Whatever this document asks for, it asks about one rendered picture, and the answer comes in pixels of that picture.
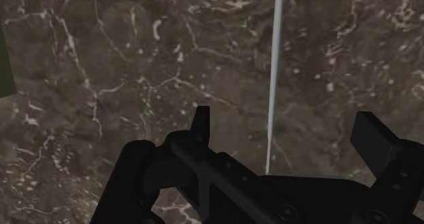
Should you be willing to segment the thin white stick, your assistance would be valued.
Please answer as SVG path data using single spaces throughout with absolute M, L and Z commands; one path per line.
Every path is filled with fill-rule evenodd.
M 270 85 L 268 98 L 268 117 L 267 117 L 267 151 L 265 174 L 270 173 L 271 145 L 273 136 L 275 100 L 277 92 L 277 77 L 279 70 L 279 53 L 281 42 L 281 21 L 283 13 L 283 0 L 275 0 L 275 9 L 272 25 L 272 45 L 270 61 Z

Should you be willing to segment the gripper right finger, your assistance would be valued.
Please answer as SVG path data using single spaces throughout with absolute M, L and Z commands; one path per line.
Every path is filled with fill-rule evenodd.
M 351 144 L 376 178 L 351 224 L 424 224 L 413 214 L 424 201 L 424 145 L 398 138 L 369 111 L 359 111 Z

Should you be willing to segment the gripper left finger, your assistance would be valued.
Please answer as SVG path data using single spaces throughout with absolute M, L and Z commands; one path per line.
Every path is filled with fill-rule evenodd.
M 125 144 L 90 224 L 165 224 L 152 212 L 175 187 L 201 224 L 300 224 L 300 209 L 230 155 L 209 147 L 210 108 L 196 108 L 189 130 Z

